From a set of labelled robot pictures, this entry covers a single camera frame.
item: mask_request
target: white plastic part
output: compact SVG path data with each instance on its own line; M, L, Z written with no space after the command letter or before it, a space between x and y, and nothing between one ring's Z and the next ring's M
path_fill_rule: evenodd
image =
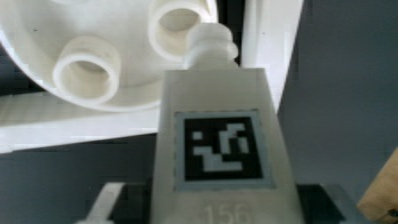
M12 60L48 92L85 108L130 112L158 107L163 71L177 69L181 62L158 55L149 39L156 37L161 43L172 41L177 45L185 45L181 35L153 33L149 37L149 24L154 21L149 19L153 13L167 9L165 6L170 10L195 12L199 22L217 21L215 0L186 0L181 4L170 0L112 1L112 3L108 0L87 0L69 5L51 0L0 0L0 41ZM165 24L167 21L176 21L172 16L165 18ZM53 68L62 49L67 42L83 36L106 41L121 58L117 91L112 93L114 90L105 91L105 88L99 91L103 95L98 94L103 98L90 99L76 97L73 91L71 93L62 91L53 82Z
M288 75L302 0L247 0L241 67L265 68L272 101L279 109Z
M96 198L90 212L83 221L76 224L112 224L108 220L124 183L106 183Z
M222 24L199 24L188 33L186 42L185 69L238 67L233 61L238 57L238 47L231 31Z
M71 101L99 104L119 89L121 57L114 46L98 37L83 36L66 44L53 69L53 83Z
M199 30L206 32L209 27L215 30L224 29L218 25L199 26L192 32ZM206 33L209 39L213 39L213 33ZM217 35L224 39L224 42L227 42L227 38L222 38L225 36L224 34ZM193 42L193 45L201 45L201 43L209 44L206 42L206 35ZM165 74L154 158L151 223L304 224L265 71L263 69L224 67L229 51L217 50L217 52L213 60L218 63L208 64L197 60L197 64L192 65L190 70L169 71ZM252 114L250 121L254 121L254 118L257 119L257 122L250 123L257 127L252 133L256 136L254 139L263 139L265 144L257 144L259 141L254 140L256 143L250 144L249 149L243 147L240 150L241 154L252 151L256 157L252 157L252 163L259 160L263 175L241 178L236 173L234 176L229 175L229 178L222 179L220 175L217 178L213 178L215 176L209 178L204 174L206 172L215 172L213 168L217 172L225 172L224 175L227 175L231 169L238 169L243 174L240 166L222 167L224 165L231 165L231 162L240 161L241 154L234 152L233 159L229 157L233 161L224 161L220 158L222 153L218 152L222 149L217 150L213 147L218 147L218 141L224 141L222 127L231 124L227 132L234 132L231 129L240 129L240 126L233 118L241 118L247 114ZM186 122L197 122L195 127L186 127ZM195 142L188 140L190 132L195 141L201 138L204 138L204 141ZM202 160L190 157L195 153L192 150L195 149L199 152L197 155L206 154ZM213 163L209 170L206 170L206 161ZM192 169L195 169L193 177L197 178L193 180L186 178L186 173Z
M160 56L181 62L186 34L199 23L217 22L206 0L154 0L149 13L149 41Z
M73 5L73 4L83 3L87 0L50 0L50 1L53 1L58 4L64 4L64 5Z
M50 93L0 97L0 153L158 131L158 108L90 110Z
M30 79L53 94L0 97L0 153L156 132L161 74L181 64L158 57L147 41L153 2L87 0L64 6L51 0L0 0L2 45ZM215 1L206 3L217 18ZM289 59L300 6L302 0L247 0L241 62L245 67L266 68L275 109L288 70L277 62ZM51 80L55 61L67 41L87 35L85 31L112 42L122 62L128 60L114 102L89 108L128 113L96 112L60 100L66 97ZM273 50L257 49L257 45Z

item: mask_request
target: circular hole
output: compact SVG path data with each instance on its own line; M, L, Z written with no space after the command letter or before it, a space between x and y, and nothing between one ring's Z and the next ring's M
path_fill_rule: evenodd
M62 86L67 92L87 100L101 99L108 93L108 72L89 61L74 61L62 70Z
M89 61L78 61L76 66L92 73L103 74L106 72L103 67Z
M160 19L163 28L172 32L186 31L197 23L199 15L188 9L174 9Z

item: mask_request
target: white plastic block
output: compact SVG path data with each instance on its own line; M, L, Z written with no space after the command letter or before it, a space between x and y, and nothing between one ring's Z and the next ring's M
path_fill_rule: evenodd
M213 39L217 29L201 24L192 32ZM225 67L227 36L224 48L206 35L192 41L206 50L165 74L151 223L304 224L265 71Z

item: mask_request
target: dark gray wall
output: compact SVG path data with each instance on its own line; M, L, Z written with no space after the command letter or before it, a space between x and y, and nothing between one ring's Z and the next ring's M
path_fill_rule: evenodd
M307 0L279 119L298 182L357 201L398 146L398 1Z
M101 186L144 183L154 135L26 150L0 156L0 223L73 224L87 216Z

